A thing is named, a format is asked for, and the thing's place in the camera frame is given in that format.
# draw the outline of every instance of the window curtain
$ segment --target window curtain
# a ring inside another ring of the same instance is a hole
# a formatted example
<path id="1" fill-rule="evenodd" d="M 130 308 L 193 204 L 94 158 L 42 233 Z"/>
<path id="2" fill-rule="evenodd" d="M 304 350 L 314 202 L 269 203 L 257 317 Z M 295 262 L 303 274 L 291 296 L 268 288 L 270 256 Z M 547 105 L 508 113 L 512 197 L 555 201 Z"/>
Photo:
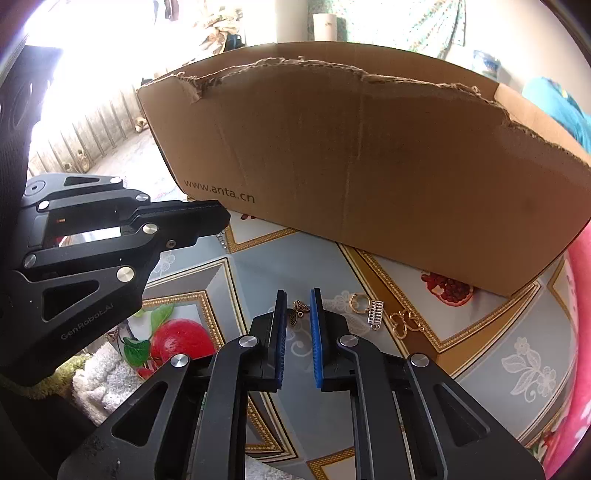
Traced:
<path id="1" fill-rule="evenodd" d="M 465 0 L 309 0 L 312 15 L 337 16 L 340 41 L 369 43 L 444 58 L 451 44 L 464 45 Z"/>

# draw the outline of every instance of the white wall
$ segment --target white wall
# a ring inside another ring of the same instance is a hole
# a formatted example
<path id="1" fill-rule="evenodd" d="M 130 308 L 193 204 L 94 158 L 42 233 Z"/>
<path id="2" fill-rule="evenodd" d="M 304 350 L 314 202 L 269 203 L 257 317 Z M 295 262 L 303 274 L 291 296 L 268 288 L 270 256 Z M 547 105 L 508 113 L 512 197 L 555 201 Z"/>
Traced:
<path id="1" fill-rule="evenodd" d="M 466 46 L 453 45 L 446 60 L 470 68 L 474 49 L 498 58 L 504 69 L 499 80 L 515 90 L 533 77 L 548 77 L 591 113 L 591 67 L 540 0 L 466 0 Z"/>
<path id="2" fill-rule="evenodd" d="M 247 45 L 308 40 L 307 0 L 243 0 Z"/>

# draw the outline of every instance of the cardboard box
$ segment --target cardboard box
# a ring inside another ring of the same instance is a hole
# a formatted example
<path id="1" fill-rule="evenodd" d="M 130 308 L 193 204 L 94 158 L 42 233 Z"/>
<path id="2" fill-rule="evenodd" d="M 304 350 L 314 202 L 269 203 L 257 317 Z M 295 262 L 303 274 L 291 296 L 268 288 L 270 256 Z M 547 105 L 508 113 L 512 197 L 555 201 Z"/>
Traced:
<path id="1" fill-rule="evenodd" d="M 196 199 L 510 296 L 591 216 L 590 158 L 509 87 L 351 43 L 267 44 L 138 91 Z"/>

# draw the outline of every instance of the white towel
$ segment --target white towel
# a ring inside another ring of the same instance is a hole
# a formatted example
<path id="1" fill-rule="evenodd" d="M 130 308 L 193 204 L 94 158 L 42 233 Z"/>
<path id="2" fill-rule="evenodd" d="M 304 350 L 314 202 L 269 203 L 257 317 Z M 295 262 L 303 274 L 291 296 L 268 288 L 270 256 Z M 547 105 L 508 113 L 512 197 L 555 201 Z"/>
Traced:
<path id="1" fill-rule="evenodd" d="M 72 379 L 76 403 L 95 425 L 100 425 L 143 380 L 106 342 Z"/>

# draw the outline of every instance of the white cylinder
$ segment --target white cylinder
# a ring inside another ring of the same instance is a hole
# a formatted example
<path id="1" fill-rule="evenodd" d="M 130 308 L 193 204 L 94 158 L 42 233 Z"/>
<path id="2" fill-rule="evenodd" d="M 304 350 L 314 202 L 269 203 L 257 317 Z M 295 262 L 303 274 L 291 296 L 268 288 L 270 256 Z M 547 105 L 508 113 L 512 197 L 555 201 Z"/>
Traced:
<path id="1" fill-rule="evenodd" d="M 336 15 L 314 14 L 314 40 L 336 41 Z"/>

